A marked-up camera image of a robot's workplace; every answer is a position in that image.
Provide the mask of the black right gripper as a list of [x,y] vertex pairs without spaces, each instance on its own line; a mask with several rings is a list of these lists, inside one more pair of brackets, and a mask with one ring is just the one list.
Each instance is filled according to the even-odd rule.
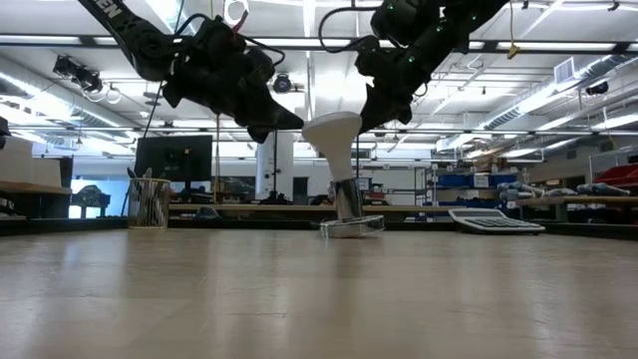
[[408,124],[413,118],[411,108],[401,108],[397,113],[393,102],[409,105],[417,90],[429,82],[429,68],[422,56],[408,49],[381,49],[370,53],[368,61],[373,86],[366,86],[366,101],[360,112],[360,134],[396,118],[400,123]]

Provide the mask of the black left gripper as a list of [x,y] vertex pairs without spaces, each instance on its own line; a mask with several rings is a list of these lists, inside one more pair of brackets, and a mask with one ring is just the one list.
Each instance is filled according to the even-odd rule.
[[274,101],[266,84],[249,79],[250,48],[220,17],[204,18],[181,50],[162,94],[176,107],[189,100],[238,118],[252,140],[264,144],[273,130],[299,130],[303,121]]

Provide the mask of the white reflector lightbulb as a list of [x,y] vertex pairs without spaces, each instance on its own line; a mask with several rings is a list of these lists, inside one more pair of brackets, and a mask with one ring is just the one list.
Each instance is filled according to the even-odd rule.
[[361,126],[362,118],[358,114],[338,112],[317,117],[302,128],[303,138],[327,160],[333,181],[354,177],[352,143]]

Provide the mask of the chrome lamp socket base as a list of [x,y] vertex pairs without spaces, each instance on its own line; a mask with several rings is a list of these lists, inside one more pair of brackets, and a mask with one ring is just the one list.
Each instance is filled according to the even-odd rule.
[[360,238],[373,236],[385,229],[382,214],[366,215],[356,179],[331,183],[336,219],[324,220],[319,225],[323,238]]

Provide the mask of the wooden desk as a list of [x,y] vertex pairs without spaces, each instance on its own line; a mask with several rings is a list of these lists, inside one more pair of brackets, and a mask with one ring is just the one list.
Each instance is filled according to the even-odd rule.
[[[171,216],[196,214],[201,208],[210,208],[225,219],[248,220],[307,220],[322,221],[337,217],[333,205],[297,205],[297,204],[189,204],[172,203],[169,206]],[[403,222],[408,217],[427,214],[447,214],[451,206],[413,206],[413,205],[365,205],[365,215],[383,215],[386,221]]]

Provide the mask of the person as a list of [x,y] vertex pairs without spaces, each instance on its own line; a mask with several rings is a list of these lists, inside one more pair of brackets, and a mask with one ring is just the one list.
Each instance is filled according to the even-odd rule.
[[335,201],[335,189],[330,182],[326,192],[315,195],[309,202],[310,205],[333,205]]

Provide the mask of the black computer monitor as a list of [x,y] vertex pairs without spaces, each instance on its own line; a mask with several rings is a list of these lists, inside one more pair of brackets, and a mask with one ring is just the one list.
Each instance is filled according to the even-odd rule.
[[133,172],[141,177],[183,182],[187,193],[195,181],[212,178],[213,136],[177,136],[138,140]]

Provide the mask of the white desk calculator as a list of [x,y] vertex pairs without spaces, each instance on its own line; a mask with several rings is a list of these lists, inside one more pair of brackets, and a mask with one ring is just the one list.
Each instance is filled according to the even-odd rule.
[[513,219],[494,208],[453,208],[453,222],[461,229],[484,234],[540,234],[546,228],[540,224]]

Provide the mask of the grey wrapped bundle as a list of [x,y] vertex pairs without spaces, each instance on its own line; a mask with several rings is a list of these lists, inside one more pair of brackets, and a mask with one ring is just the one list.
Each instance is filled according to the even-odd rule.
[[542,197],[544,194],[542,188],[533,187],[520,181],[499,183],[497,189],[499,198],[502,200],[528,199]]
[[629,196],[630,195],[629,190],[619,188],[613,185],[609,185],[604,182],[579,184],[577,186],[577,192],[579,194],[594,195],[594,196]]

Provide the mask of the white air vent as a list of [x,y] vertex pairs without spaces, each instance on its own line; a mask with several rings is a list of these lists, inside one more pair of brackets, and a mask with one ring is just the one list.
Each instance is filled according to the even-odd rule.
[[575,62],[573,57],[569,57],[556,65],[553,69],[554,83],[557,86],[571,86],[577,80]]

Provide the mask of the wooden workbench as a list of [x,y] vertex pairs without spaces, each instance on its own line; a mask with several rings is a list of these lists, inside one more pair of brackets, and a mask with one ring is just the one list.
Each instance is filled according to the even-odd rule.
[[567,206],[569,204],[604,204],[631,211],[633,208],[638,208],[638,196],[545,196],[518,199],[516,204],[520,207],[553,205],[555,207],[555,219],[559,222],[568,222]]

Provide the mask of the red bin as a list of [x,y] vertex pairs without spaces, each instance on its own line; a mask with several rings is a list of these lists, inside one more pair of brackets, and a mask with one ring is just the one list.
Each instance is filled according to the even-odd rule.
[[594,182],[603,182],[621,188],[638,187],[638,164],[611,168],[597,176]]

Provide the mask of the white box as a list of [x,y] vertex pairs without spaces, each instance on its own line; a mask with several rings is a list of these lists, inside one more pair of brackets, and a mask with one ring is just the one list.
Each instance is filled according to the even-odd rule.
[[32,150],[27,140],[0,136],[0,181],[61,187],[60,162],[34,158]]

